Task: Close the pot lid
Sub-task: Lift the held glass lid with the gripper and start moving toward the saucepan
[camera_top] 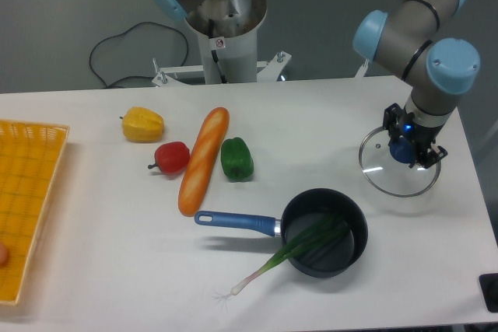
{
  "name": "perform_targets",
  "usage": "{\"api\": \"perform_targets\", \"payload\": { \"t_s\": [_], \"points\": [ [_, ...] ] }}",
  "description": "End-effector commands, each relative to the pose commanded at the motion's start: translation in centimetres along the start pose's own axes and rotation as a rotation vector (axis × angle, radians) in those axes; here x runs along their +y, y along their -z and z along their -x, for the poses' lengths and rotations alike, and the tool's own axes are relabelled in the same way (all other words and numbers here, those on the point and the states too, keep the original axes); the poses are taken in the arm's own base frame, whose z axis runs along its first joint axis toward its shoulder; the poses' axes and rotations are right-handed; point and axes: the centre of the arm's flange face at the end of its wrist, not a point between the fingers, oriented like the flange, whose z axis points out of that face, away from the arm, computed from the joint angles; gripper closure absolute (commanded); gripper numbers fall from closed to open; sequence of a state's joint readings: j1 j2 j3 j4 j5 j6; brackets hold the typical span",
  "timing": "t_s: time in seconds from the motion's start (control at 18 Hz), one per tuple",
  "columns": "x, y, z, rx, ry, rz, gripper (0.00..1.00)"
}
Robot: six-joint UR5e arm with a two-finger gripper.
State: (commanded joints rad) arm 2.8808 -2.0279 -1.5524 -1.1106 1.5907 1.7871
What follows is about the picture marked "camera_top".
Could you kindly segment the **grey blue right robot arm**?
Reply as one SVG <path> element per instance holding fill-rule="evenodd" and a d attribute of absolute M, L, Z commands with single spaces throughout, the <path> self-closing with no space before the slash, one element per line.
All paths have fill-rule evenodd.
<path fill-rule="evenodd" d="M 357 53 L 412 88 L 405 105 L 389 106 L 383 118 L 391 156 L 400 163 L 428 169 L 447 155 L 436 137 L 472 88 L 481 61 L 466 40 L 432 38 L 465 1 L 401 0 L 392 14 L 372 11 L 353 38 Z"/>

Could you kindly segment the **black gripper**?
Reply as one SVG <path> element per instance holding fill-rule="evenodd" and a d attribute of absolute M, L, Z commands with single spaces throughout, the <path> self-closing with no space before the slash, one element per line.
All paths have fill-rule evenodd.
<path fill-rule="evenodd" d="M 428 128 L 415 123 L 412 115 L 402 115 L 397 103 L 384 110 L 382 127 L 388 132 L 391 157 L 399 163 L 419 163 L 424 169 L 439 163 L 447 150 L 433 145 L 439 128 Z"/>

